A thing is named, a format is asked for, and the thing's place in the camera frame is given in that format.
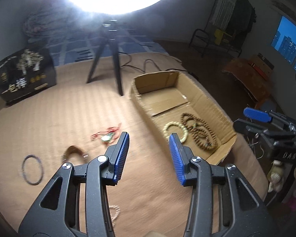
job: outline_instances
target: blue bedsheet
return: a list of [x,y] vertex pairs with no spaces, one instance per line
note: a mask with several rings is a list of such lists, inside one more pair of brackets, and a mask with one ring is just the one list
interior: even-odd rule
[[[29,14],[23,31],[29,37],[29,43],[46,41],[54,65],[59,66],[94,58],[99,48],[99,28],[106,18],[104,14],[86,13],[70,3],[56,1]],[[126,25],[120,27],[117,38],[120,52],[167,54],[161,45]],[[102,57],[111,55],[109,47],[105,47]]]
[[[117,34],[119,51],[128,54],[140,52],[167,52],[158,43],[138,32],[136,29],[120,29]],[[64,33],[48,38],[46,47],[53,58],[54,65],[64,65],[72,62],[93,59],[99,48],[99,32]],[[106,46],[102,57],[111,56],[109,46]]]

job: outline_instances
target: yellow object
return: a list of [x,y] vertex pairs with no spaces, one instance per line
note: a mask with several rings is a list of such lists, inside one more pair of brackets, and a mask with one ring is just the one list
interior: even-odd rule
[[214,43],[217,45],[220,45],[221,42],[229,43],[229,40],[227,38],[231,38],[232,36],[227,34],[226,32],[216,29],[214,36],[216,37]]

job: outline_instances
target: brown bracelet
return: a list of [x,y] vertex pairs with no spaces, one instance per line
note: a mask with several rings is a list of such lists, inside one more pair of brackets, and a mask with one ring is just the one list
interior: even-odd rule
[[[188,126],[188,121],[193,121],[193,125]],[[193,114],[183,113],[181,115],[181,123],[191,133],[195,143],[203,150],[214,151],[217,149],[217,137],[214,131],[203,120]]]
[[82,149],[80,149],[79,147],[74,146],[74,145],[69,146],[68,149],[65,151],[65,153],[62,155],[62,163],[68,162],[69,156],[72,153],[76,153],[79,156],[81,156],[84,163],[89,163],[88,154],[85,151],[83,151]]

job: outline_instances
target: cardboard box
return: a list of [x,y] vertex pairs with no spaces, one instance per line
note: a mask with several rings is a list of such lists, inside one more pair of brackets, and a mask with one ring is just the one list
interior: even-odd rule
[[259,54],[259,55],[252,55],[252,57],[250,58],[249,60],[249,64],[251,66],[256,66],[258,67],[259,69],[261,69],[265,75],[263,75],[262,77],[265,79],[265,80],[268,80],[269,77],[271,76],[272,74],[272,68],[270,67],[269,65],[269,61],[267,59],[265,59],[265,61],[261,58],[264,58],[264,57],[261,57],[262,55]]
[[[162,71],[144,74],[132,82],[130,97],[155,138],[170,156],[169,144],[163,135],[163,127],[170,121],[181,122],[181,114],[191,113],[205,120],[217,136],[218,149],[209,152],[200,149],[189,134],[184,145],[191,148],[207,162],[217,165],[229,153],[236,141],[232,122],[212,99],[199,89],[185,74],[177,71]],[[168,129],[183,132],[175,126]]]

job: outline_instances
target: blue gripper pad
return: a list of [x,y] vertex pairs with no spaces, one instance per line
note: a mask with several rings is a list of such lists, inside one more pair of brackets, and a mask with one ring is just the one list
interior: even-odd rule
[[122,177],[124,164],[129,148],[129,134],[122,132],[117,144],[107,148],[105,155],[109,158],[109,165],[102,169],[102,179],[106,185],[116,185]]
[[268,113],[263,112],[263,111],[259,111],[259,110],[255,110],[255,109],[249,108],[249,107],[246,107],[243,110],[243,114],[247,118],[254,119],[254,120],[257,120],[260,122],[268,123],[268,122],[271,122],[271,120],[272,120],[272,117],[270,117]]
[[185,155],[183,146],[177,134],[171,134],[169,137],[169,147],[173,165],[176,173],[176,178],[179,180],[181,185],[185,185],[186,176],[184,174],[186,161],[183,160],[181,155]]

